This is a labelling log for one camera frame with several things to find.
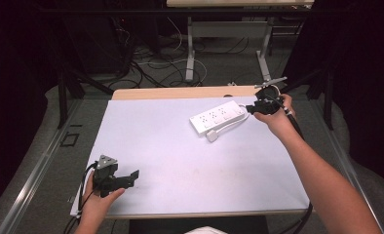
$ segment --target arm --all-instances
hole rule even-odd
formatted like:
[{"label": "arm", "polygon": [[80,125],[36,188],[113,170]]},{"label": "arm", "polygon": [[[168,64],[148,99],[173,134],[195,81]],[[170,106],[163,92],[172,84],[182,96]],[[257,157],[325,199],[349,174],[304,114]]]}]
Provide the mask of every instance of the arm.
[{"label": "arm", "polygon": [[[291,97],[283,95],[291,108]],[[283,143],[304,189],[329,233],[381,233],[363,197],[298,134],[283,109],[274,115],[254,113]]]},{"label": "arm", "polygon": [[125,192],[124,188],[119,188],[104,198],[99,197],[96,192],[92,193],[93,174],[94,173],[91,172],[86,184],[83,201],[87,200],[87,202],[83,207],[82,217],[76,229],[76,234],[96,233],[112,203]]}]

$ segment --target hand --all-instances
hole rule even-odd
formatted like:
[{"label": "hand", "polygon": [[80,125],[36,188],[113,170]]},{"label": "hand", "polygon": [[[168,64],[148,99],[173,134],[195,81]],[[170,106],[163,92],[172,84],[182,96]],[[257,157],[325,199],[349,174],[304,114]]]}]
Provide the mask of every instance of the hand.
[{"label": "hand", "polygon": [[119,188],[101,198],[99,191],[93,192],[93,176],[94,172],[91,172],[86,183],[82,201],[84,203],[87,200],[87,202],[83,207],[80,224],[75,233],[96,233],[112,203],[125,192],[124,188]]},{"label": "hand", "polygon": [[[283,106],[287,107],[291,112],[292,116],[295,118],[295,111],[292,108],[292,98],[289,95],[281,95],[284,99]],[[253,116],[268,125],[268,128],[271,132],[281,138],[287,131],[294,131],[292,123],[289,121],[285,111],[280,108],[276,113],[272,115],[264,115],[259,112],[253,113]]]}]

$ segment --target power strip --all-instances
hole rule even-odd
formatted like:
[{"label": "power strip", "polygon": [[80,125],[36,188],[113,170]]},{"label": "power strip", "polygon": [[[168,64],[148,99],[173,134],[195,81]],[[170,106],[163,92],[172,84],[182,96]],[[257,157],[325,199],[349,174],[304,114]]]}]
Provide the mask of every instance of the power strip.
[{"label": "power strip", "polygon": [[217,131],[222,127],[244,119],[246,112],[235,100],[231,100],[220,106],[207,110],[201,114],[189,118],[199,137],[209,131]]}]

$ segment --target person's left hand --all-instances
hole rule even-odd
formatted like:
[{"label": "person's left hand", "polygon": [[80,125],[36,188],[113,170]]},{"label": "person's left hand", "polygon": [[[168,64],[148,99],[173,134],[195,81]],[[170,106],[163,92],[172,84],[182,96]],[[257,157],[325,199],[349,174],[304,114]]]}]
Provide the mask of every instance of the person's left hand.
[{"label": "person's left hand", "polygon": [[96,233],[112,203],[125,192],[124,188],[119,188],[101,198],[99,191],[93,192],[93,176],[94,172],[91,172],[86,183],[82,201],[87,200],[87,202],[83,207],[80,224],[75,233]]}]

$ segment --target desk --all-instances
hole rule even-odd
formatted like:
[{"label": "desk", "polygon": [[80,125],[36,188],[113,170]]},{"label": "desk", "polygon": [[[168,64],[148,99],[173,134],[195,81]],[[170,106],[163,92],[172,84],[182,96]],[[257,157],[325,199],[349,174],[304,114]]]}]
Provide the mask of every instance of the desk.
[{"label": "desk", "polygon": [[[169,7],[196,8],[196,7],[272,7],[312,5],[314,0],[168,0]],[[193,21],[188,17],[188,61],[186,64],[186,81],[193,80],[195,52],[193,49],[194,37],[251,37],[263,38],[260,51],[256,52],[262,73],[261,81],[271,80],[265,54],[268,48],[274,19],[268,21]]]},{"label": "desk", "polygon": [[[108,217],[265,215],[305,210],[309,201],[296,170],[266,125],[249,118],[209,143],[189,123],[189,117],[231,98],[251,104],[254,93],[253,87],[116,91],[88,165],[104,154],[118,159],[115,176],[135,170],[140,174],[134,187],[112,205]],[[71,214],[76,215],[76,206]]]}]

